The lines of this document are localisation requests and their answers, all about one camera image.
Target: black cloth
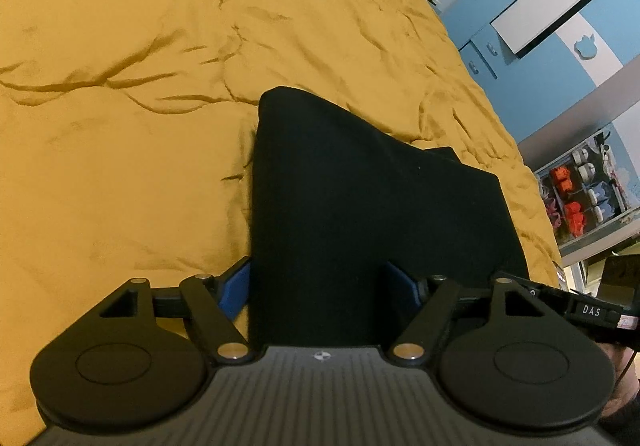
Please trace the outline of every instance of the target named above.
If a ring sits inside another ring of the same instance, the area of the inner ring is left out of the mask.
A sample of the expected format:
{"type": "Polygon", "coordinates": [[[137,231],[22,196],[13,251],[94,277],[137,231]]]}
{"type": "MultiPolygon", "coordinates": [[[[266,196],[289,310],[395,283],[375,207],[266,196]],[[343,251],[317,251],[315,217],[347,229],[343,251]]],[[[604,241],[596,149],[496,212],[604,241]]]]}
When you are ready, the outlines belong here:
{"type": "Polygon", "coordinates": [[[260,99],[252,203],[254,346],[380,344],[388,260],[472,287],[497,270],[528,278],[495,175],[303,90],[260,99]]]}
{"type": "Polygon", "coordinates": [[[600,419],[599,425],[621,446],[640,444],[640,393],[616,413],[600,419]]]}

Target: bed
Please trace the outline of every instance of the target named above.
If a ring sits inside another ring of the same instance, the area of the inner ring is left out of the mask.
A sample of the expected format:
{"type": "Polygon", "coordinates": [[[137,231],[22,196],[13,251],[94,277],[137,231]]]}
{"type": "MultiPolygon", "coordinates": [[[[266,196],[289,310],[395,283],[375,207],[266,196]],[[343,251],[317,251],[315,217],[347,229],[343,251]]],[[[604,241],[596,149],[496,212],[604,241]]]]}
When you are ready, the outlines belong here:
{"type": "Polygon", "coordinates": [[[280,85],[496,174],[557,285],[536,179],[427,1],[1,0],[2,446],[44,427],[33,357],[107,293],[250,254],[257,103],[280,85]]]}

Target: cable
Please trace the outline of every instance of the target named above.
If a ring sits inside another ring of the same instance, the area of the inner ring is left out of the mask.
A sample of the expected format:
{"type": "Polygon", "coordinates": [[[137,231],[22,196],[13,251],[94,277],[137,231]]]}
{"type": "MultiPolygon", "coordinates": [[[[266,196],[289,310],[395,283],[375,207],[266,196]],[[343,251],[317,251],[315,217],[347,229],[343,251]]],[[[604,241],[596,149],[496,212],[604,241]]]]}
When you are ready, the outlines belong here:
{"type": "Polygon", "coordinates": [[[636,358],[636,354],[637,354],[637,353],[638,353],[638,352],[636,352],[636,351],[634,350],[634,353],[631,355],[631,359],[630,359],[630,360],[629,360],[629,362],[626,364],[625,369],[622,371],[622,374],[620,374],[620,376],[619,376],[618,380],[616,381],[616,384],[615,384],[615,385],[613,385],[613,389],[614,389],[614,390],[618,387],[618,385],[620,384],[620,381],[622,381],[622,378],[624,378],[624,377],[625,377],[625,374],[626,374],[626,372],[629,370],[629,368],[631,367],[631,365],[633,364],[634,359],[636,358]]]}

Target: orange toy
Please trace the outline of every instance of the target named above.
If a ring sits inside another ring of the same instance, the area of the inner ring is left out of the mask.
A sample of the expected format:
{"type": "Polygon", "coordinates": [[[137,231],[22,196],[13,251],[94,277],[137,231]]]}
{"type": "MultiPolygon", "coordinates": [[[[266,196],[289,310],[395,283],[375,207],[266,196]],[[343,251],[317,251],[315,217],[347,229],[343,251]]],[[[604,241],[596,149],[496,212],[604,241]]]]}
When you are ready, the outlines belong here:
{"type": "Polygon", "coordinates": [[[575,215],[576,213],[580,213],[582,211],[582,206],[580,206],[579,202],[569,202],[564,206],[564,214],[567,217],[571,215],[575,215]]]}
{"type": "Polygon", "coordinates": [[[569,231],[576,238],[578,236],[582,236],[584,233],[584,227],[586,225],[586,219],[584,218],[584,214],[575,213],[567,218],[567,223],[569,224],[569,231]]]}
{"type": "Polygon", "coordinates": [[[571,193],[574,190],[574,183],[571,182],[571,179],[565,179],[558,184],[558,190],[562,195],[571,193]]]}
{"type": "Polygon", "coordinates": [[[555,182],[562,182],[568,179],[569,177],[571,177],[571,173],[569,172],[569,169],[566,166],[559,166],[558,168],[554,168],[550,172],[550,175],[555,182]]]}

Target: grooved plate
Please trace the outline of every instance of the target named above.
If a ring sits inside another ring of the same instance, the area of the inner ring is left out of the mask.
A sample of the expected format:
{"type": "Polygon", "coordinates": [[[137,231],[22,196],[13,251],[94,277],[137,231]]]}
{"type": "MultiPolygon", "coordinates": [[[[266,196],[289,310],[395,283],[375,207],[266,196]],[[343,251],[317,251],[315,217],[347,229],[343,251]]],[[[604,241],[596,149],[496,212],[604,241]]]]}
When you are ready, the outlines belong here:
{"type": "Polygon", "coordinates": [[[377,349],[270,347],[220,369],[197,402],[141,431],[87,436],[52,427],[32,446],[612,445],[593,428],[550,438],[508,436],[467,420],[422,370],[377,349]]]}

